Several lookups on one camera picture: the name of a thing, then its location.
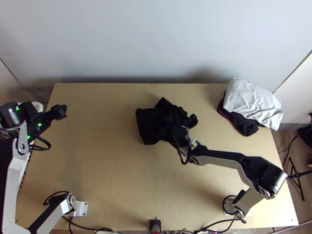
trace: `metal stand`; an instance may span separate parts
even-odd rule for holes
[[[301,183],[300,183],[300,177],[303,176],[303,175],[312,174],[312,170],[308,170],[308,171],[305,171],[305,172],[298,173],[296,168],[295,168],[295,165],[294,165],[293,161],[291,160],[291,157],[288,158],[288,161],[290,161],[290,163],[291,163],[291,172],[290,172],[290,175],[288,176],[288,178],[292,179],[293,182],[295,183],[295,185],[299,188],[300,193],[301,193],[301,199],[303,201],[305,201],[305,197],[303,195],[302,186],[301,186]]]
[[[149,221],[149,233],[150,234],[161,234],[161,221],[156,219]]]

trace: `pile of clothes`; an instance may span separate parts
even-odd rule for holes
[[[283,117],[281,106],[272,93],[245,80],[233,78],[217,111],[248,137],[256,133],[258,127],[277,131]]]

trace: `cloth pile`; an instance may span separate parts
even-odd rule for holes
[[[284,114],[281,106],[272,93],[245,80],[233,78],[217,111],[248,137],[256,133],[259,126],[277,131]]]
[[[174,142],[172,130],[185,126],[193,128],[198,123],[197,117],[161,98],[155,108],[135,111],[140,136],[145,145],[156,144],[159,140]]]

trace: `tripod stand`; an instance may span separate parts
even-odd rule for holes
[[[290,172],[290,175],[288,176],[289,179],[292,179],[293,182],[295,183],[295,185],[299,188],[300,190],[300,193],[301,193],[301,199],[303,201],[305,201],[305,197],[303,195],[303,190],[302,190],[302,186],[301,186],[301,183],[300,183],[300,177],[303,176],[303,175],[307,175],[307,174],[311,174],[312,173],[312,170],[308,170],[308,171],[305,171],[305,172],[297,172],[296,168],[295,168],[295,165],[291,159],[291,157],[288,158],[288,161],[290,161],[291,163],[291,172]]]

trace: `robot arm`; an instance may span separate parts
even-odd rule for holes
[[[233,168],[238,171],[242,182],[249,186],[247,191],[241,190],[235,199],[224,201],[223,207],[227,214],[238,212],[238,216],[244,218],[259,201],[274,198],[287,178],[282,169],[262,157],[209,150],[198,140],[191,139],[184,127],[174,129],[172,137],[175,142],[170,144],[178,150],[182,164],[189,162],[198,166],[214,164]],[[183,161],[181,154],[186,157],[186,161]]]
[[[0,123],[12,137],[0,140],[0,217],[3,234],[49,233],[62,215],[85,216],[87,202],[76,201],[66,192],[48,200],[48,208],[25,229],[15,223],[16,200],[20,178],[24,175],[31,143],[47,130],[51,121],[66,117],[66,105],[56,105],[46,113],[38,113],[31,102],[0,106]]]

